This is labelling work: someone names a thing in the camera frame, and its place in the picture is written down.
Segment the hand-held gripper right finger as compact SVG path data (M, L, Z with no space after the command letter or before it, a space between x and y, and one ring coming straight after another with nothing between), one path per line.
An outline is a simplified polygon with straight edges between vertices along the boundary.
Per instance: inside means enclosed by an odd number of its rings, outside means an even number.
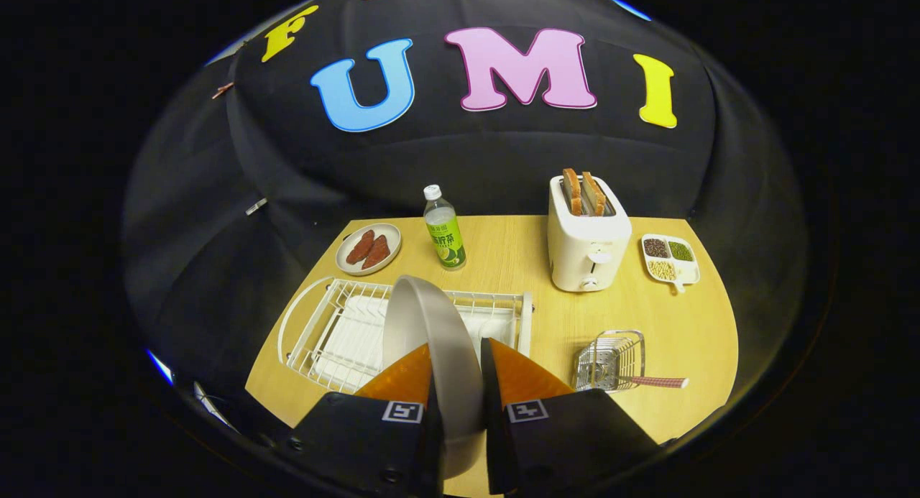
M487 485L504 497L592 497L661 451L600 389L576 391L519 351L481 341Z

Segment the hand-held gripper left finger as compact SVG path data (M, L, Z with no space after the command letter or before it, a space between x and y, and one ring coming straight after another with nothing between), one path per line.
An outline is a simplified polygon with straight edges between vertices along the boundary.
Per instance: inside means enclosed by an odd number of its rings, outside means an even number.
M443 418L427 344L354 394L331 391L287 438L287 458L328 496L441 497Z

